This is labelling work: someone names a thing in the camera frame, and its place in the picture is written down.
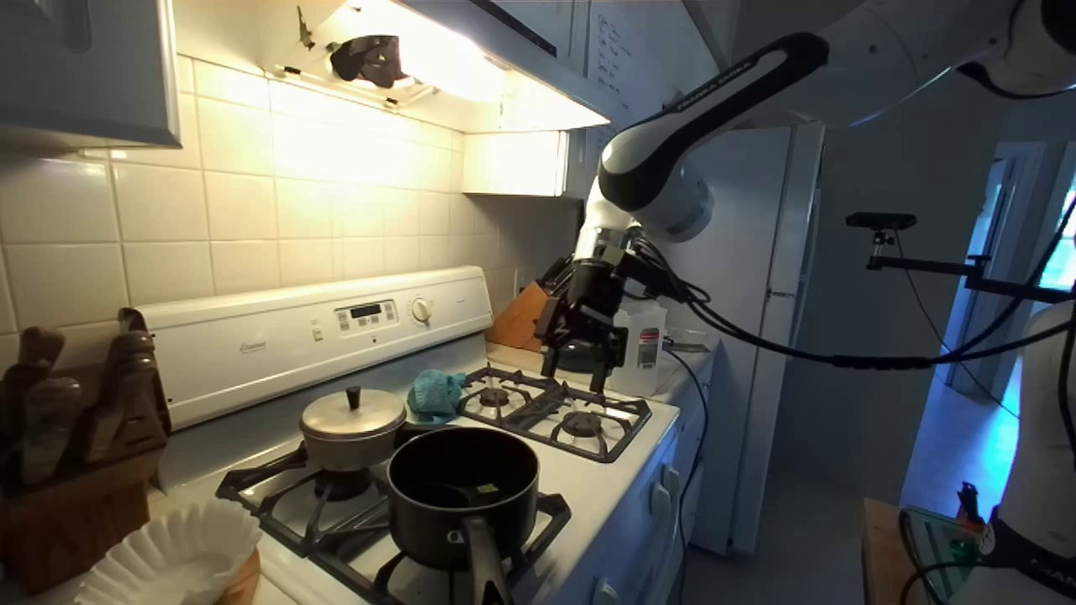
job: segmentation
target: range hood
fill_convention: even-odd
[[[263,9],[261,67],[469,133],[563,131],[609,123],[615,105],[607,93],[481,2],[489,0],[272,1]],[[356,39],[364,40],[346,46]],[[390,42],[398,44],[404,76],[390,78],[391,87],[371,81],[384,84],[382,72],[346,81],[354,72],[334,67],[334,53],[367,48],[368,40],[385,42],[391,53]],[[376,52],[378,58],[385,57]]]

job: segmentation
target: lid knob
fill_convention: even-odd
[[[348,406],[352,411],[358,409],[358,399],[363,393],[362,386],[349,386],[348,388]]]

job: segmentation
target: refrigerator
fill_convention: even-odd
[[[793,342],[809,283],[823,136],[819,124],[733,130],[694,150],[713,219],[693,240],[662,247],[682,279],[710,293],[716,311],[782,344]],[[713,332],[686,306],[665,305],[667,326]],[[785,361],[722,336],[691,536],[698,547],[754,550]]]

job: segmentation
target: stove knob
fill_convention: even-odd
[[[424,298],[415,298],[414,302],[411,302],[411,316],[414,318],[415,321],[428,324],[429,315],[431,314],[433,311],[429,308],[429,302],[427,302]]]

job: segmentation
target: black saucepan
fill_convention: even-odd
[[[470,569],[476,605],[509,605],[501,560],[534,530],[538,456],[490,428],[447,428],[405,444],[388,462],[388,523],[400,551],[423,565]]]

